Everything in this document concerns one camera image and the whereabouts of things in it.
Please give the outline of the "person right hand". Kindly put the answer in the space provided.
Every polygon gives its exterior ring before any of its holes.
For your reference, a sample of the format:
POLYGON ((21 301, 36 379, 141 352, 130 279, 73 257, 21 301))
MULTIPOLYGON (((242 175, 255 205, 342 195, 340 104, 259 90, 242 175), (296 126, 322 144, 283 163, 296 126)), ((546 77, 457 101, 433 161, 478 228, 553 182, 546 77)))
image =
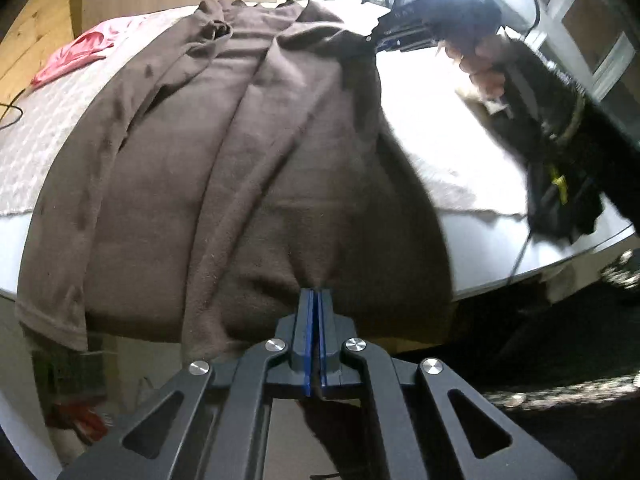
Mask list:
POLYGON ((451 41, 439 44, 448 58, 458 64, 460 70, 469 76, 483 98, 498 100, 506 91, 506 73, 499 65, 512 58, 513 42, 505 36, 492 35, 480 40, 472 53, 464 54, 451 41))

